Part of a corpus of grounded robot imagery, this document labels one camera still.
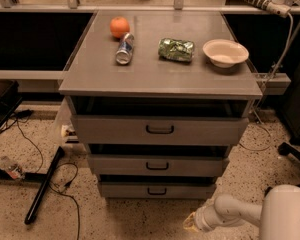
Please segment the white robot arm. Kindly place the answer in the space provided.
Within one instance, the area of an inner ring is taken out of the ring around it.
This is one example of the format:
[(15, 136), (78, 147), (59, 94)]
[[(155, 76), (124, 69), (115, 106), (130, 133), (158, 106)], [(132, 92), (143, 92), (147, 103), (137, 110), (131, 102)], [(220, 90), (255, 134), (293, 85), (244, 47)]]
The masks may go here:
[(221, 194), (212, 204), (192, 212), (183, 227), (190, 232), (211, 232), (244, 222), (259, 228), (259, 240), (300, 240), (300, 187), (276, 186), (261, 205)]

